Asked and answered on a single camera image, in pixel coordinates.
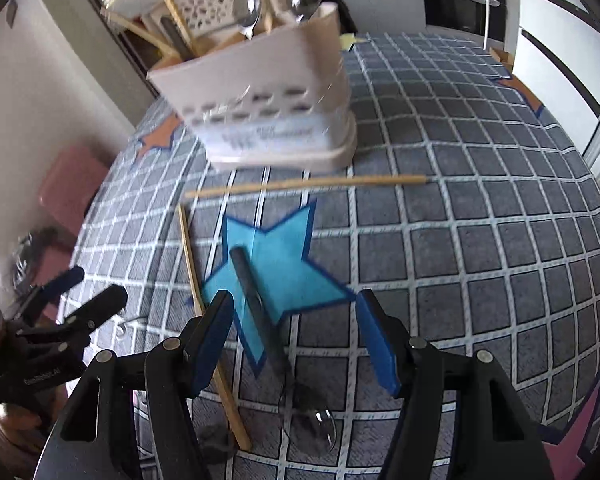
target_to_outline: orange star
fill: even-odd
[[[517,90],[520,94],[522,94],[522,97],[536,114],[536,116],[540,113],[542,101],[538,99],[534,93],[516,76],[511,75],[511,78],[496,79],[495,81],[503,86]]]
[[[141,137],[140,142],[142,142],[142,146],[136,154],[136,162],[140,160],[146,152],[153,148],[170,150],[173,133],[181,123],[182,121],[176,114],[171,114],[154,131]]]

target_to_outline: checkered tablecloth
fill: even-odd
[[[532,417],[563,428],[600,366],[600,193],[580,154],[547,110],[538,120],[519,93],[496,82],[506,70],[469,41],[372,37],[345,54],[345,64],[358,150],[342,174],[424,173],[432,182],[189,203],[199,276],[221,263],[224,215],[266,227],[317,200],[312,260],[355,292],[373,289],[412,334],[454,352],[489,349]],[[273,168],[218,173],[182,127],[170,149],[136,162],[139,137],[170,113],[161,100],[147,112],[80,233],[73,262],[86,278],[65,311],[119,283],[129,294],[124,317],[148,316],[122,339],[113,320],[102,326],[88,358],[102,348],[148,350],[191,316],[174,215],[184,192],[311,178]],[[223,359],[254,446],[214,466],[213,477],[372,480],[400,402],[374,377],[352,304],[293,316],[282,333],[296,374],[316,384],[334,411],[337,445],[312,458],[289,444],[272,372],[265,366],[254,378],[232,330]],[[193,402],[197,428],[223,420],[218,400],[211,387]],[[455,405],[446,400],[436,478],[444,476],[453,431]],[[151,452],[143,404],[138,425],[140,446]],[[587,443],[599,434],[600,407]]]

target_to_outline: blue gripper pad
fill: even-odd
[[[376,372],[378,383],[393,397],[400,392],[396,355],[378,318],[387,318],[371,290],[356,296],[356,318],[366,349]]]
[[[219,290],[185,348],[195,355],[192,384],[195,396],[209,386],[233,321],[234,297],[226,290]]]

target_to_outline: metal screw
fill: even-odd
[[[101,350],[96,355],[96,361],[99,363],[106,363],[113,357],[113,352],[111,350]]]
[[[478,353],[475,356],[478,358],[478,361],[483,363],[490,363],[493,361],[493,355],[488,350],[478,350]]]
[[[409,338],[409,346],[416,350],[422,350],[427,346],[427,342],[421,337],[414,336]]]
[[[170,337],[162,342],[165,350],[175,350],[180,346],[180,340],[177,337]]]

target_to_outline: spoon with black handle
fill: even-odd
[[[253,322],[269,359],[274,373],[282,381],[282,393],[278,401],[278,415],[284,419],[286,393],[293,389],[293,417],[289,440],[303,452],[318,456],[333,449],[336,441],[336,425],[325,400],[312,387],[296,380],[291,363],[286,357],[285,349],[278,336],[278,329],[273,325],[267,313],[262,297],[258,292],[256,281],[251,272],[249,259],[244,247],[233,247],[229,251],[231,261],[240,287],[251,311]]]

